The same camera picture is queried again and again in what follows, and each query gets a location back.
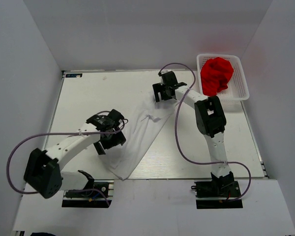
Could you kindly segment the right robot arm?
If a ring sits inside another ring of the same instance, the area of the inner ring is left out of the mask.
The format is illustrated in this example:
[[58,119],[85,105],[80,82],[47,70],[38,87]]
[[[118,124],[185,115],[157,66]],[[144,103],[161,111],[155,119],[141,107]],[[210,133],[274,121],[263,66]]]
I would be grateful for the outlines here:
[[[218,196],[224,196],[234,183],[234,175],[229,167],[224,146],[226,117],[217,96],[200,94],[184,82],[178,82],[173,71],[160,71],[161,82],[152,85],[155,101],[174,99],[179,102],[175,117],[175,139],[181,156],[195,165],[211,165],[211,190]],[[195,111],[196,125],[204,136],[210,155],[210,162],[195,162],[188,159],[180,148],[177,136],[177,121],[182,103]]]

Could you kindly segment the white t shirt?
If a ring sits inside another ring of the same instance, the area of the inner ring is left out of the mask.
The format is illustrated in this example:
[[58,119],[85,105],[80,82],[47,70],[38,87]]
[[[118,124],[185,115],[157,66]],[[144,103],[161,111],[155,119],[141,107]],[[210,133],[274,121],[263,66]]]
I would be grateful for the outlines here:
[[155,138],[174,114],[178,102],[174,99],[156,102],[149,92],[136,103],[129,122],[123,130],[126,142],[99,156],[106,168],[117,178],[127,179],[138,166]]

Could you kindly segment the red t shirt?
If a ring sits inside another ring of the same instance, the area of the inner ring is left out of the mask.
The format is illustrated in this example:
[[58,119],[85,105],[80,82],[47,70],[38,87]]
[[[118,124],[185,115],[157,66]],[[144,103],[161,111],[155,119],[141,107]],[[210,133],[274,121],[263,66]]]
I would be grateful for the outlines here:
[[216,96],[226,90],[233,73],[234,69],[228,60],[221,57],[208,59],[200,71],[203,94]]

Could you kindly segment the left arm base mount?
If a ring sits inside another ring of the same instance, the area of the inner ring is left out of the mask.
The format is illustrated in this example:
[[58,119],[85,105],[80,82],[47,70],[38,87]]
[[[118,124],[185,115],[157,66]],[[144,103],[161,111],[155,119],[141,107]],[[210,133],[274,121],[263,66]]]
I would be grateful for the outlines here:
[[63,208],[109,208],[114,195],[113,180],[95,180],[84,189],[89,191],[65,191],[62,198]]

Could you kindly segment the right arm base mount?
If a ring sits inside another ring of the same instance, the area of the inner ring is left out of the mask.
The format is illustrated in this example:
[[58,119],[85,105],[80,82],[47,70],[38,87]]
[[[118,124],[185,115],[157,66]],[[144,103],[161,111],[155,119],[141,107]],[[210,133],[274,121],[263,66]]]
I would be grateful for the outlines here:
[[197,209],[240,209],[243,208],[237,181],[221,189],[214,189],[213,181],[197,181],[191,186],[196,195]]

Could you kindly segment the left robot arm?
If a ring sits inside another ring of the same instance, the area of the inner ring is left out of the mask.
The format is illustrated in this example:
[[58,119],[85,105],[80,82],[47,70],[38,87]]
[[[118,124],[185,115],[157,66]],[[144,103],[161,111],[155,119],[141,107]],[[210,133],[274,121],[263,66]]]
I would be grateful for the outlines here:
[[98,155],[116,146],[126,138],[121,131],[124,116],[115,109],[106,115],[88,118],[75,134],[46,149],[36,148],[29,156],[24,180],[42,197],[49,199],[60,190],[89,196],[94,190],[94,179],[85,171],[65,172],[63,168],[80,152],[94,146]]

